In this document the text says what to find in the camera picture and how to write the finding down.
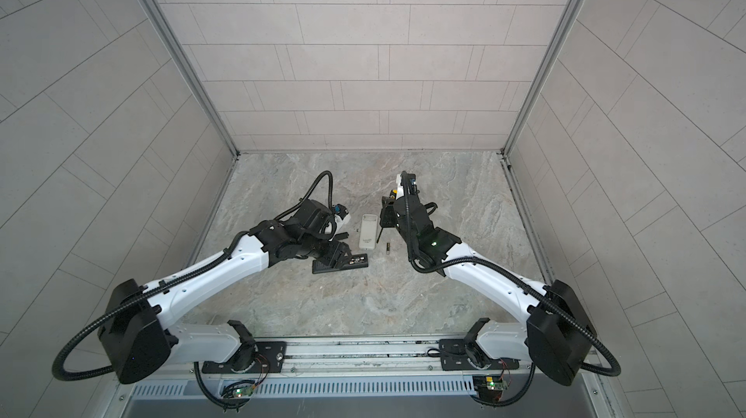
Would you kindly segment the black remote control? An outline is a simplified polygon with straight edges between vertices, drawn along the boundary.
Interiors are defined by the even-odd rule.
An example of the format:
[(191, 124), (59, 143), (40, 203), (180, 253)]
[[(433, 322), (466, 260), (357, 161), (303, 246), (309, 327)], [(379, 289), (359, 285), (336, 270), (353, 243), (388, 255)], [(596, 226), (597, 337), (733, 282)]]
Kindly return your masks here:
[(367, 254), (339, 254), (314, 260), (312, 274), (343, 272), (344, 270), (359, 270), (368, 267)]

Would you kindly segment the white remote control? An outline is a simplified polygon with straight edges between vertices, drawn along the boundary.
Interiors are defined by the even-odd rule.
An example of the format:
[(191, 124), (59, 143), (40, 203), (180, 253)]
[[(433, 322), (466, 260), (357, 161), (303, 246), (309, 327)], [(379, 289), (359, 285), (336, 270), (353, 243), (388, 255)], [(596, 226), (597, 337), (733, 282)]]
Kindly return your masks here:
[(373, 250), (378, 239), (378, 216), (375, 214), (363, 214), (361, 227), (359, 228), (359, 248), (361, 250)]

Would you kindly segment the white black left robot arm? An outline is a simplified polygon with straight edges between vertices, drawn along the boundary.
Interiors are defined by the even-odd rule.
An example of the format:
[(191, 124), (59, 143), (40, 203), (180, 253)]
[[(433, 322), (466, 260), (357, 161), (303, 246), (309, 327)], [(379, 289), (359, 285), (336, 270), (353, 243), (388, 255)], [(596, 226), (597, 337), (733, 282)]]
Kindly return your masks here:
[(117, 286), (97, 329), (111, 367), (122, 384), (136, 383), (168, 363), (225, 364), (242, 373), (256, 363), (256, 342), (238, 321), (207, 327), (182, 323), (196, 305), (238, 281), (288, 260), (308, 260), (314, 274), (365, 268), (337, 227), (343, 206), (305, 200), (278, 220), (264, 220), (237, 233), (227, 249), (181, 272), (144, 285)]

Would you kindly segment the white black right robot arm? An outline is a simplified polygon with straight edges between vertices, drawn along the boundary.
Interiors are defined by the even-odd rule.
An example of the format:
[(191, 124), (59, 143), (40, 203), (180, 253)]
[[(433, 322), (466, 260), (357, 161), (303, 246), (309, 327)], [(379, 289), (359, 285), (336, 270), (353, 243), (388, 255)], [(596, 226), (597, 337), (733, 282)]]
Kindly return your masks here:
[(433, 225), (435, 208), (415, 196), (390, 194), (382, 199), (381, 227), (398, 231), (417, 272), (435, 272), (476, 290), (518, 324), (503, 328), (482, 318), (449, 355), (472, 369), (502, 369), (528, 361), (549, 379), (570, 385), (596, 335), (572, 289), (559, 280), (546, 286), (484, 258)]

